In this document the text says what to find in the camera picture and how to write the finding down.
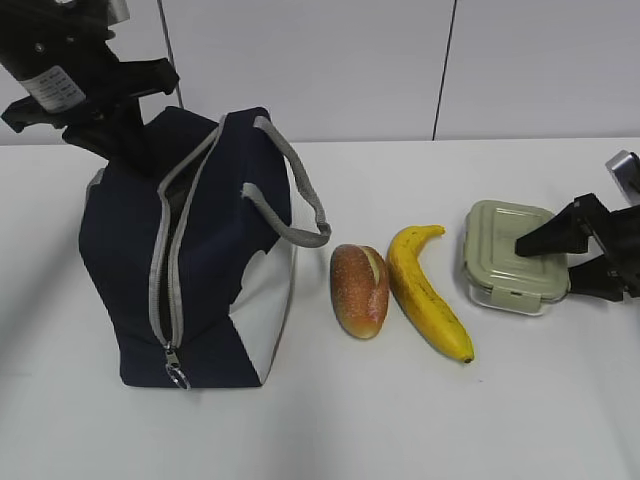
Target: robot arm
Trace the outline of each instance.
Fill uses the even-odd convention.
[[[30,94],[2,119],[18,133],[66,128],[67,143],[152,174],[139,99],[171,94],[179,77],[166,59],[118,60],[109,26],[127,18],[123,0],[1,0],[0,64]]]

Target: zipper pull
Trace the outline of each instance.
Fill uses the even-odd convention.
[[[167,357],[167,364],[165,365],[165,369],[167,370],[167,375],[169,375],[171,381],[182,390],[191,390],[189,379],[182,371],[182,367],[180,366],[180,359],[178,359],[178,355],[176,354],[176,351],[173,349],[173,346],[170,343],[168,343],[165,347],[164,354]]]

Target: white wall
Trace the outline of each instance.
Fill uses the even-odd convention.
[[[131,20],[115,25],[117,36],[111,48],[122,60],[148,60],[167,56],[166,42],[160,22],[156,0],[128,0]],[[0,68],[0,111],[26,96],[25,90],[3,68]],[[174,104],[175,97],[156,95],[143,100],[147,119],[155,116],[166,105]],[[0,121],[0,145],[60,143],[62,131],[48,125],[27,128],[20,135]]]
[[[459,0],[438,139],[640,134],[638,0]]]
[[[128,0],[123,60],[167,56]],[[264,105],[292,140],[429,139],[454,0],[164,0],[185,106]],[[438,139],[636,136],[638,0],[458,0]],[[25,95],[0,69],[0,109]],[[176,98],[144,100],[150,119]],[[0,144],[58,142],[48,126]]]
[[[453,0],[165,0],[185,106],[292,140],[431,138]]]

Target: container lid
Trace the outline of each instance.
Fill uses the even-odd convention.
[[[569,290],[565,254],[523,258],[515,253],[518,238],[552,218],[553,213],[537,207],[492,200],[475,204],[467,217],[464,251],[471,280],[493,290],[503,304],[562,299]]]

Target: food storage container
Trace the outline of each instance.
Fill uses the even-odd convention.
[[[541,315],[569,291],[565,254],[524,258],[518,238],[553,218],[547,210],[484,200],[467,216],[464,269],[471,300],[479,305]]]

